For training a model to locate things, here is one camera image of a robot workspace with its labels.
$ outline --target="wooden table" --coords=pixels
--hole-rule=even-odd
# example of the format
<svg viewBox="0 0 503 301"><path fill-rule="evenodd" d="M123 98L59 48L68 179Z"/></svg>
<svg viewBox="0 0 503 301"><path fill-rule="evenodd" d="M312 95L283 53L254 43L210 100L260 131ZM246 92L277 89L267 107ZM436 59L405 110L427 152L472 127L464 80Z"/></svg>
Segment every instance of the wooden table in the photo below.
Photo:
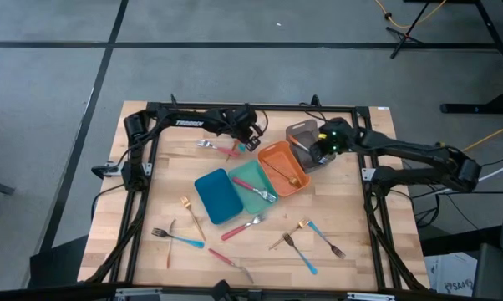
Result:
<svg viewBox="0 0 503 301"><path fill-rule="evenodd" d="M116 130L110 159L117 161L126 150L127 138L123 118L143 110L146 102L124 103ZM388 108L370 108L373 128L394 137L393 122ZM260 148L285 139L287 126L310 117L303 112L267 111L269 126L261 138ZM259 113L259 123L264 122ZM327 118L342 116L348 122L349 114L325 113ZM214 225L207 216L194 181L217 168L227 171L257 158L253 153L230 159L210 149L196 146L196 140L209 139L218 145L230 146L229 136L215 137L202 129L169 128L160 135L160 142L151 183L150 196L142 229L139 256L135 269L135 284L153 286L213 287L225 279L235 288L311 289L311 290L363 290L377 289L367 218L363 209L363 193L355 154L342 154L329 166L311 174L311 185L298 194L281 199L267 211L267 220L250 227L226 242L221 234L248 221L252 215L243 211L238 217L222 225ZM380 157L381 165L401 168L399 158ZM120 177L106 178L102 190L119 185ZM406 187L395 189L408 193ZM113 249L119 232L127 192L118 189L99 198L89 240L79 271L79 280L91 276ZM167 229L176 218L172 232L177 236L201 240L189 212L180 202L188 196L192 210L198 217L206 235L206 247L198 249L181 242L173 242L170 268L166 268L169 240L150 234L153 227ZM390 193L387 197L394 245L399 256L417 279L429 286L417 227L409 200ZM336 258L328 245L309 227L292 235L296 245L318 269L312 275L296 252L286 243L268 251L282 233L295 227L303 218L311 218L329 240L347 255ZM213 257L212 247L226 255L237 265L246 267L255 280L251 285L238 269ZM391 287L389 262L381 250L385 280ZM119 280L124 279L129 251L125 250Z"/></svg>

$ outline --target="orange plastic container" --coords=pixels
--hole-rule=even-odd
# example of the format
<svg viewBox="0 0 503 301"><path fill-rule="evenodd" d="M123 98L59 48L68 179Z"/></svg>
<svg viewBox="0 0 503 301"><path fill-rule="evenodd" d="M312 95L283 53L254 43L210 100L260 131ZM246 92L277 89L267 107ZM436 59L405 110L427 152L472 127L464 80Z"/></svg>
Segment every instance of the orange plastic container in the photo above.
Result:
<svg viewBox="0 0 503 301"><path fill-rule="evenodd" d="M306 175L305 172L303 172L302 167L298 164L298 161L291 152L289 143L286 141L279 141L262 149L259 151L258 159L262 169L266 172L268 179L279 196L290 196L294 192L303 189L311 182L310 175ZM285 176L271 168L265 161L276 167L285 175L296 177L302 186L295 187L291 185Z"/></svg>

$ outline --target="teal plastic container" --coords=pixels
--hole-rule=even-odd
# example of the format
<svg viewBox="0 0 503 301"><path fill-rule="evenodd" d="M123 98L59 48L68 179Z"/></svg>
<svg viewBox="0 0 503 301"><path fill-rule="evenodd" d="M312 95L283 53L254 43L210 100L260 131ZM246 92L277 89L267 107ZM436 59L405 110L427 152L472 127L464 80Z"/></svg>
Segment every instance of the teal plastic container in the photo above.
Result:
<svg viewBox="0 0 503 301"><path fill-rule="evenodd" d="M243 205L226 171L217 169L194 183L211 222L220 225L241 213Z"/></svg>
<svg viewBox="0 0 503 301"><path fill-rule="evenodd" d="M268 180L267 174L262 169L257 160L249 161L242 166L238 166L237 168L229 171L227 175L229 176L231 183L235 187L236 193L241 198L242 205L244 205L244 208L246 208L246 211L248 211L249 213L259 213L279 201L279 195L274 190L274 187ZM270 203L269 201L259 196L256 192L249 191L246 188L236 184L232 180L233 176L242 179L243 181L261 191L266 190L270 192L276 197L277 201Z"/></svg>

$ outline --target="red handle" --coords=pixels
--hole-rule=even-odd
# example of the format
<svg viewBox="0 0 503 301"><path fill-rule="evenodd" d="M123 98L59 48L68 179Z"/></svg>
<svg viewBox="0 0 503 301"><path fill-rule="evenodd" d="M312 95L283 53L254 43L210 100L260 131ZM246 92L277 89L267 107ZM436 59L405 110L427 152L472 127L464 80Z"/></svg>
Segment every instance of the red handle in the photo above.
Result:
<svg viewBox="0 0 503 301"><path fill-rule="evenodd" d="M226 147L216 147L216 149L221 152L221 153L224 153L226 155L229 155L229 156L239 156L240 154L236 151L233 151L231 149L228 149Z"/></svg>
<svg viewBox="0 0 503 301"><path fill-rule="evenodd" d="M250 185L250 184L248 184L248 183L244 182L244 180L239 179L239 178L237 178L236 176L233 176L233 181L234 181L236 184L238 184L238 185L240 185L240 186L242 186L242 187L244 187L244 188L246 188L246 189L249 189L249 190L251 190L251 191L253 190L253 186L252 186L252 185Z"/></svg>
<svg viewBox="0 0 503 301"><path fill-rule="evenodd" d="M234 263L233 263L233 262L232 262L229 258L227 258L227 257L225 257L224 255L222 255L222 254L218 253L217 251L215 251L215 250L211 249L210 247L209 247L209 252L211 252L211 253L212 253L212 255L214 255L214 256L216 256L216 257L218 257L218 258L219 258L221 261L223 261L224 263L227 263L227 264L229 264L229 265L235 265L235 264L234 264Z"/></svg>
<svg viewBox="0 0 503 301"><path fill-rule="evenodd" d="M221 240L226 241L229 238L234 237L237 233L241 232L244 229L246 229L246 225L242 225L242 226L240 226L238 228L235 228L235 229L229 231L228 233L222 235L221 236Z"/></svg>

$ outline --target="metal clamp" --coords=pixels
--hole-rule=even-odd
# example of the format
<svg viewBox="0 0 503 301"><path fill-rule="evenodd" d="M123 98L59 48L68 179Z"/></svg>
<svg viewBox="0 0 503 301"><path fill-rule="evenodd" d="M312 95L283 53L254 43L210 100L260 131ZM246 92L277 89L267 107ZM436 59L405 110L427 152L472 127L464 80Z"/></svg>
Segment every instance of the metal clamp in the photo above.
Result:
<svg viewBox="0 0 503 301"><path fill-rule="evenodd" d="M118 166L116 163L109 161L104 164L105 167L115 167L108 170L103 171L103 176L121 176L121 170L124 168L124 162L121 162ZM153 169L153 164L151 163L142 163L142 167L144 169L144 173L146 176L151 176L151 171Z"/></svg>
<svg viewBox="0 0 503 301"><path fill-rule="evenodd" d="M380 295L376 293L347 293L348 300L358 301L394 301L392 295Z"/></svg>
<svg viewBox="0 0 503 301"><path fill-rule="evenodd" d="M116 289L115 297L118 300L123 300L126 297L161 295L161 294L162 294L162 288L122 288L122 289Z"/></svg>
<svg viewBox="0 0 503 301"><path fill-rule="evenodd" d="M361 176L363 177L363 181L371 181L375 171L375 168L362 168Z"/></svg>

